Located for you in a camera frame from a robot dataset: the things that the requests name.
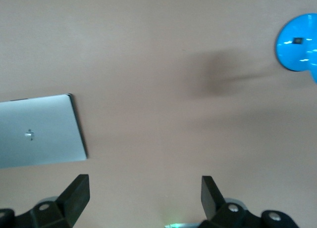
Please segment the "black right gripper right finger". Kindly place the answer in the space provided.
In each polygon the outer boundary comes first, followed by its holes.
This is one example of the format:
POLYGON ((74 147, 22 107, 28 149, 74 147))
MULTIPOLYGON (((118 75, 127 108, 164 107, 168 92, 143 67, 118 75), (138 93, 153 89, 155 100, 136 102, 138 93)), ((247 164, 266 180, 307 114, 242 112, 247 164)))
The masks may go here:
POLYGON ((200 228, 297 228, 298 225, 287 214, 266 210, 260 217, 243 208, 237 202, 227 202, 211 176, 203 176, 201 203, 206 220, 200 228))

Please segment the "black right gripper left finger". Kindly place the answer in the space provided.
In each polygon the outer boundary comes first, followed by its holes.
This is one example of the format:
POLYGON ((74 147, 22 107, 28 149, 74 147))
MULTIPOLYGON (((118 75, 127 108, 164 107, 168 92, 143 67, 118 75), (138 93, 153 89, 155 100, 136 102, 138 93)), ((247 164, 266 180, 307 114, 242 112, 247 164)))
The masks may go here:
POLYGON ((0 210, 2 228, 72 228, 90 200, 88 174, 80 174, 54 201, 43 201, 17 216, 0 210))

